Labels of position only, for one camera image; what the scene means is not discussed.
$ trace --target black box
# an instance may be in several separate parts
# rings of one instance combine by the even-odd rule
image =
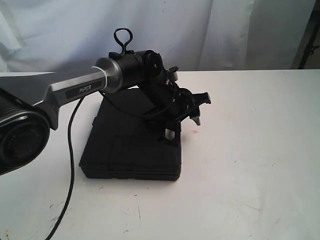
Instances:
[[[154,107],[138,88],[107,96],[135,115]],[[79,165],[87,178],[175,181],[181,173],[180,122],[174,128],[168,140],[165,122],[125,114],[103,99]]]

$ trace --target white table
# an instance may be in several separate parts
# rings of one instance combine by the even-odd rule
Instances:
[[[320,236],[320,70],[180,72],[208,91],[201,126],[182,123],[176,182],[87,179],[76,166],[71,202],[53,239],[310,240]],[[78,165],[102,98],[86,97],[72,127]],[[70,179],[60,110],[41,155],[0,177],[0,238],[42,240]]]

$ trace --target robotic arm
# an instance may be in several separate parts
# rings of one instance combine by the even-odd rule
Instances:
[[[125,44],[117,38],[119,30],[130,34]],[[110,52],[91,68],[0,78],[0,175],[30,163],[41,153],[50,128],[58,128],[61,106],[97,91],[112,94],[138,86],[162,118],[182,121],[190,117],[200,124],[199,105],[211,103],[208,93],[192,94],[179,88],[178,68],[166,70],[154,51],[127,50],[133,38],[130,30],[119,28],[114,38],[122,52]]]

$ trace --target black cable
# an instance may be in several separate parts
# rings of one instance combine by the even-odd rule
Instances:
[[[155,116],[158,116],[160,114],[162,114],[164,111],[166,111],[176,100],[175,100],[175,97],[176,97],[176,92],[177,92],[177,86],[175,83],[173,83],[173,86],[174,86],[174,91],[173,91],[173,95],[172,95],[172,98],[170,100],[170,102],[168,103],[168,105],[162,109],[161,111],[158,111],[154,114],[151,114],[151,115],[136,115],[136,114],[133,114],[133,113],[130,113],[130,112],[126,112],[126,111],[123,111],[121,110],[119,107],[117,107],[107,96],[106,94],[104,94],[102,91],[99,91],[99,93],[115,108],[117,109],[119,112],[122,112],[124,114],[127,114],[127,115],[130,115],[130,116],[133,116],[133,117],[136,117],[136,118],[150,118],[150,117],[155,117]]]
[[[70,117],[70,120],[69,120],[69,124],[68,124],[68,130],[67,130],[68,145],[69,145],[69,152],[70,152],[70,168],[71,168],[69,191],[68,191],[68,194],[66,196],[66,200],[65,200],[63,209],[62,209],[62,211],[60,213],[60,216],[58,217],[54,227],[52,228],[52,230],[49,233],[49,235],[45,238],[45,240],[50,240],[52,238],[52,236],[55,234],[56,230],[58,229],[58,227],[59,227],[59,225],[61,223],[62,218],[64,217],[64,215],[65,215],[65,213],[67,211],[67,208],[68,208],[68,205],[69,205],[69,202],[70,202],[70,199],[71,199],[71,194],[72,194],[72,190],[74,188],[74,183],[75,183],[75,160],[74,160],[74,150],[72,148],[72,143],[71,143],[71,125],[72,125],[72,122],[74,121],[74,118],[75,118],[75,115],[77,113],[77,110],[80,107],[80,104],[82,103],[84,98],[85,97],[82,97],[78,101],[77,105],[75,106],[75,108],[74,108],[74,110],[73,110],[73,112],[71,114],[71,117]]]

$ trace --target white curtain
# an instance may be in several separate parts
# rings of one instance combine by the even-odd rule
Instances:
[[[91,66],[129,49],[154,50],[167,67],[289,69],[315,0],[0,0],[0,71]]]

